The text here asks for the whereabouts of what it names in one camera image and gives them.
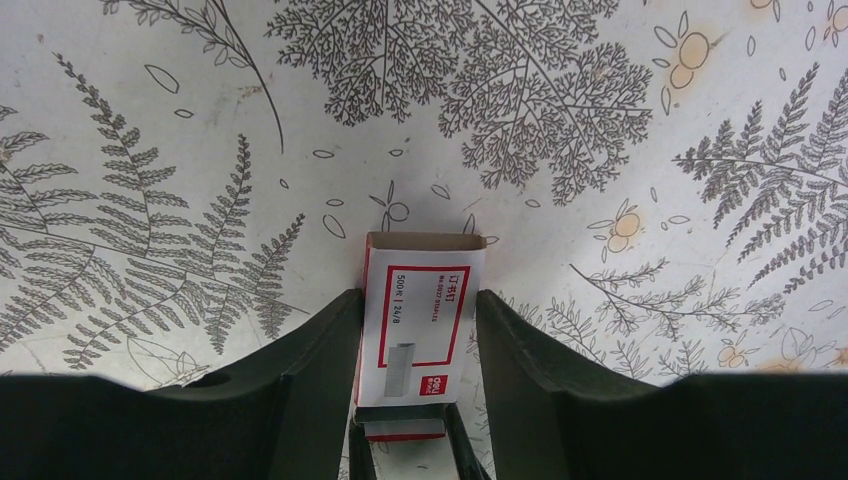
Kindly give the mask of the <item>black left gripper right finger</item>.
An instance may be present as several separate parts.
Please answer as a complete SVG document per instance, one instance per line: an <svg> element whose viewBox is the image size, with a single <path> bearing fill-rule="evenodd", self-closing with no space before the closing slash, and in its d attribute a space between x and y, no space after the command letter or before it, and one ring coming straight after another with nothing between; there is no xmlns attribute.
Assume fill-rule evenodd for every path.
<svg viewBox="0 0 848 480"><path fill-rule="evenodd" d="M843 374L694 374L657 387L476 297L500 479L843 479Z"/></svg>

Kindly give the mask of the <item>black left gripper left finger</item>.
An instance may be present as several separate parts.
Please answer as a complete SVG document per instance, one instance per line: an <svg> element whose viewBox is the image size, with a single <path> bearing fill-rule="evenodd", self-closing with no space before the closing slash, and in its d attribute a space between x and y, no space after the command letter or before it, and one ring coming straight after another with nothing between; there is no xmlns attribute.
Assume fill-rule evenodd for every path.
<svg viewBox="0 0 848 480"><path fill-rule="evenodd" d="M5 479L334 479L364 295L184 386L88 375L1 380Z"/></svg>

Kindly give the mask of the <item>staple tray with staples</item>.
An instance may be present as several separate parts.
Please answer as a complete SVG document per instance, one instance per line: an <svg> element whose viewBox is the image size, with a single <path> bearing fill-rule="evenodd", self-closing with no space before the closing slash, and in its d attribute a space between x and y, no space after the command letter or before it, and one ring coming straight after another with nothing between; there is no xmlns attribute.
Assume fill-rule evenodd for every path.
<svg viewBox="0 0 848 480"><path fill-rule="evenodd" d="M446 436L446 404L357 407L354 421L373 442L419 441Z"/></svg>

